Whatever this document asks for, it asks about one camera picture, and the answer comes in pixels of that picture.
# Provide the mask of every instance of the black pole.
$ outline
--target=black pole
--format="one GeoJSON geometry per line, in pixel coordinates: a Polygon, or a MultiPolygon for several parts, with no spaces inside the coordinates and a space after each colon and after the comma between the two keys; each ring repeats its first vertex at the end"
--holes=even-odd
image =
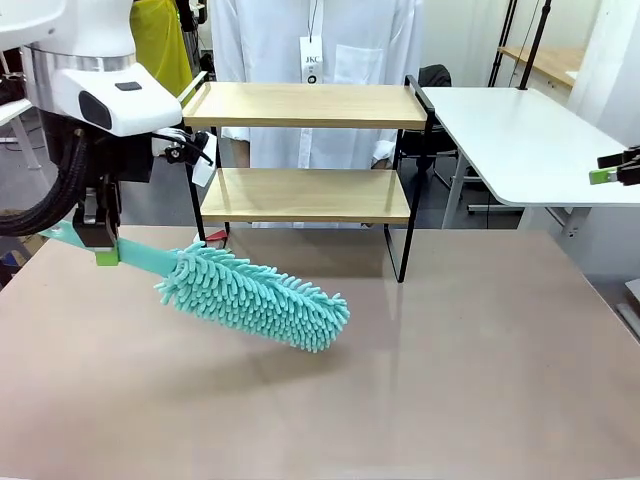
{"type": "MultiPolygon", "coordinates": [[[[433,129],[433,123],[429,123],[429,127],[433,129]]],[[[429,136],[430,132],[425,132],[425,138],[429,136]]],[[[426,145],[422,147],[423,152],[426,150],[426,145]]],[[[420,208],[420,198],[422,195],[422,186],[424,185],[425,177],[427,176],[427,158],[426,154],[421,155],[418,160],[418,173],[416,174],[417,183],[413,192],[413,201],[411,202],[411,212],[409,214],[409,224],[407,225],[407,236],[404,241],[404,250],[402,251],[402,260],[400,262],[400,271],[398,272],[398,283],[404,283],[404,277],[407,274],[407,265],[409,264],[409,254],[411,253],[411,240],[413,239],[413,231],[416,225],[416,218],[418,216],[418,209],[420,208]]]]}
{"type": "Polygon", "coordinates": [[[529,76],[531,75],[531,70],[533,69],[533,63],[536,60],[536,55],[538,54],[538,47],[540,46],[540,41],[542,40],[542,34],[544,33],[544,26],[547,23],[547,17],[549,16],[549,12],[551,11],[551,0],[547,0],[542,7],[542,15],[540,16],[540,23],[538,24],[538,30],[536,31],[536,37],[533,40],[533,45],[531,46],[531,53],[529,53],[529,61],[527,62],[527,66],[524,68],[524,74],[522,75],[522,81],[520,82],[520,86],[518,90],[526,90],[527,83],[529,83],[529,76]]]}
{"type": "MultiPolygon", "coordinates": [[[[504,17],[504,23],[502,24],[502,33],[500,34],[500,42],[498,48],[504,47],[509,41],[509,34],[511,33],[511,25],[513,25],[513,19],[516,16],[516,7],[518,6],[518,0],[509,0],[509,6],[507,7],[507,14],[504,17]]],[[[502,65],[502,53],[496,50],[496,56],[493,60],[493,68],[491,69],[491,75],[489,76],[489,87],[494,87],[498,80],[498,73],[500,72],[500,66],[502,65]]]]}
{"type": "MultiPolygon", "coordinates": [[[[220,129],[220,136],[218,136],[218,129],[211,127],[211,133],[218,137],[218,145],[216,145],[216,168],[222,168],[222,156],[220,155],[220,139],[222,138],[222,129],[220,129]]],[[[224,222],[224,231],[227,232],[227,236],[231,233],[231,224],[224,222]]]]}
{"type": "Polygon", "coordinates": [[[398,170],[400,166],[400,159],[402,158],[402,137],[404,136],[404,130],[398,130],[398,135],[396,136],[396,153],[393,156],[393,169],[398,170]]]}
{"type": "Polygon", "coordinates": [[[9,285],[10,281],[11,271],[9,270],[9,267],[2,263],[2,259],[0,259],[0,288],[9,285]]]}
{"type": "Polygon", "coordinates": [[[202,213],[200,212],[200,200],[198,199],[198,190],[193,183],[193,167],[188,163],[184,164],[187,172],[187,180],[189,181],[189,194],[191,195],[191,206],[193,207],[193,215],[196,218],[196,227],[198,228],[198,236],[201,242],[207,241],[204,233],[204,223],[202,221],[202,213]]]}

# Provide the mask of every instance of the lab coat pocket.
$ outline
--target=lab coat pocket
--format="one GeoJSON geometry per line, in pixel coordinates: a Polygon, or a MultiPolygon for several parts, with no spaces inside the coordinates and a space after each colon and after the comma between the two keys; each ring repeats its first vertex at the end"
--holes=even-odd
{"type": "Polygon", "coordinates": [[[383,61],[384,50],[338,45],[333,82],[353,85],[383,83],[381,78],[383,61]]]}

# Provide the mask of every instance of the table leg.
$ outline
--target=table leg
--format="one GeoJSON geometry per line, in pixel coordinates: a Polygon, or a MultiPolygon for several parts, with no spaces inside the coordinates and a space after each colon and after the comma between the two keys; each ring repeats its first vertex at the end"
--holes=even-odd
{"type": "Polygon", "coordinates": [[[42,166],[38,162],[38,157],[36,157],[36,154],[31,147],[31,142],[27,136],[27,131],[24,129],[22,120],[20,120],[19,117],[14,118],[11,120],[11,127],[13,128],[13,132],[16,134],[18,144],[22,149],[22,154],[27,160],[27,167],[29,170],[40,170],[42,166]]]}
{"type": "MultiPolygon", "coordinates": [[[[220,136],[218,136],[218,127],[211,127],[211,133],[218,138],[218,144],[216,145],[216,168],[222,168],[222,154],[220,153],[220,140],[222,140],[222,129],[220,129],[220,136]]],[[[231,224],[224,222],[224,231],[227,233],[227,238],[224,240],[224,247],[227,246],[229,235],[231,235],[231,224]]]]}
{"type": "Polygon", "coordinates": [[[198,228],[198,236],[201,242],[207,241],[204,233],[204,222],[202,221],[202,213],[200,212],[200,199],[198,198],[198,190],[193,183],[193,167],[188,163],[184,164],[187,172],[187,181],[189,182],[189,194],[191,195],[191,206],[193,207],[193,215],[196,219],[196,227],[198,228]]]}
{"type": "Polygon", "coordinates": [[[564,208],[558,207],[549,207],[547,211],[554,218],[559,219],[560,222],[564,220],[564,223],[560,223],[562,225],[562,235],[573,238],[587,221],[587,217],[591,213],[591,207],[574,207],[571,213],[567,213],[564,208]]]}
{"type": "Polygon", "coordinates": [[[11,281],[11,272],[9,268],[0,260],[0,288],[6,287],[11,281]]]}
{"type": "Polygon", "coordinates": [[[415,191],[413,192],[413,201],[411,202],[411,214],[409,215],[409,224],[407,225],[407,236],[404,241],[404,250],[402,252],[402,263],[400,264],[400,272],[398,274],[398,283],[404,283],[404,277],[407,273],[407,265],[409,264],[409,254],[411,253],[411,240],[413,239],[413,230],[418,216],[420,207],[420,197],[422,195],[422,186],[427,176],[427,164],[425,159],[418,160],[418,173],[415,191]]]}
{"type": "Polygon", "coordinates": [[[456,167],[456,174],[453,177],[451,183],[451,192],[449,192],[449,201],[447,202],[447,209],[444,212],[444,220],[442,221],[442,229],[449,229],[453,225],[453,219],[456,216],[458,210],[458,203],[460,203],[460,193],[462,192],[462,185],[464,184],[464,172],[469,166],[467,158],[460,153],[458,160],[458,166],[456,167]]]}

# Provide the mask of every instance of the red object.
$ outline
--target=red object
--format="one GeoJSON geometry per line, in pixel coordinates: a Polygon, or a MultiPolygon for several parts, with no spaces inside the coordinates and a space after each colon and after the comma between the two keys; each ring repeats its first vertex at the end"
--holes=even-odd
{"type": "Polygon", "coordinates": [[[225,232],[224,230],[220,230],[219,232],[209,235],[207,237],[207,242],[219,242],[221,240],[226,240],[227,237],[227,232],[225,232]]]}

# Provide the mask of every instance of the wooden shelf board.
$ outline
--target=wooden shelf board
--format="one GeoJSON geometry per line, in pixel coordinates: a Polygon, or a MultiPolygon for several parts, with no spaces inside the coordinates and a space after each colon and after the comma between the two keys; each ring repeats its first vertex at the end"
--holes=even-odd
{"type": "Polygon", "coordinates": [[[423,130],[409,87],[209,82],[184,109],[190,127],[423,130]]]}
{"type": "Polygon", "coordinates": [[[208,221],[407,224],[393,170],[222,168],[202,207],[208,221]]]}
{"type": "MultiPolygon", "coordinates": [[[[526,47],[500,47],[501,53],[514,60],[526,64],[529,61],[531,49],[526,47]]],[[[567,72],[578,72],[584,59],[584,49],[580,48],[549,48],[541,47],[536,55],[533,69],[538,73],[550,77],[552,80],[571,89],[575,80],[567,72]]]]}

